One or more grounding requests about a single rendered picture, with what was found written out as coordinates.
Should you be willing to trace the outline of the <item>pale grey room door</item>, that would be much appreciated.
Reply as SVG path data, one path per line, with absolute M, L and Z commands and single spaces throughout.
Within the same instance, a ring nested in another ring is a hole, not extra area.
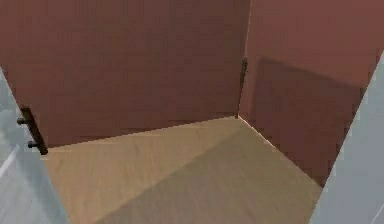
M 70 224 L 0 67 L 0 224 Z

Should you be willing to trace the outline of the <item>brown wooden room door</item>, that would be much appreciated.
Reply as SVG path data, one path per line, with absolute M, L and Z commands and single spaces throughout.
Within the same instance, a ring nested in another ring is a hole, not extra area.
M 250 0 L 0 0 L 0 68 L 50 147 L 238 110 Z

